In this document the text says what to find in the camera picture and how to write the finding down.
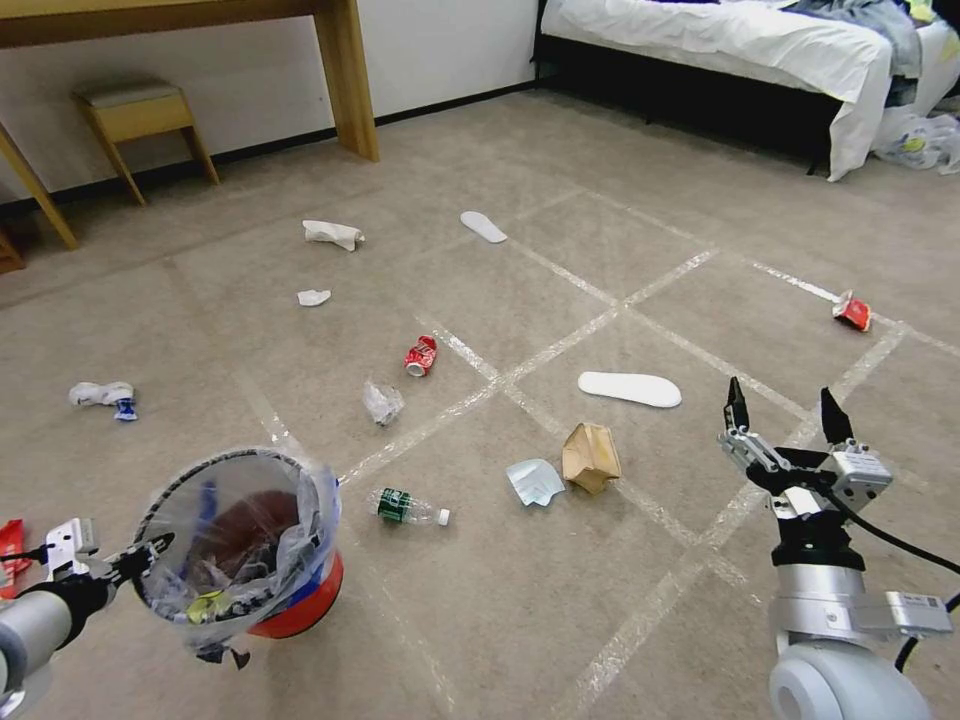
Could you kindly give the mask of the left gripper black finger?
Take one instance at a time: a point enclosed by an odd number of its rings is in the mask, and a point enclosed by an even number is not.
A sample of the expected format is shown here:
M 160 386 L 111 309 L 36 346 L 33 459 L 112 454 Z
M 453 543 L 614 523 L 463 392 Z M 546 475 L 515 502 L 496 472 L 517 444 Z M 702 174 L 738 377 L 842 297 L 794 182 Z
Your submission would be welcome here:
M 124 550 L 109 556 L 103 577 L 115 587 L 147 575 L 158 559 L 172 546 L 176 534 L 166 532 L 153 538 L 135 542 Z

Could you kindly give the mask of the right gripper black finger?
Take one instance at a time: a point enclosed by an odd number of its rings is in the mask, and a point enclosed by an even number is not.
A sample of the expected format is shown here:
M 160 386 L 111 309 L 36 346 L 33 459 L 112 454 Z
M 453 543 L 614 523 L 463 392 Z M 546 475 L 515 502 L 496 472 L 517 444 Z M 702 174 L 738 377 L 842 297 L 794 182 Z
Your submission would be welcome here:
M 820 390 L 820 417 L 825 441 L 832 451 L 846 452 L 857 446 L 850 418 L 829 387 Z
M 725 455 L 741 470 L 752 466 L 763 471 L 779 471 L 780 455 L 761 435 L 750 429 L 750 418 L 739 379 L 729 381 L 727 402 L 723 408 L 724 429 L 718 443 Z

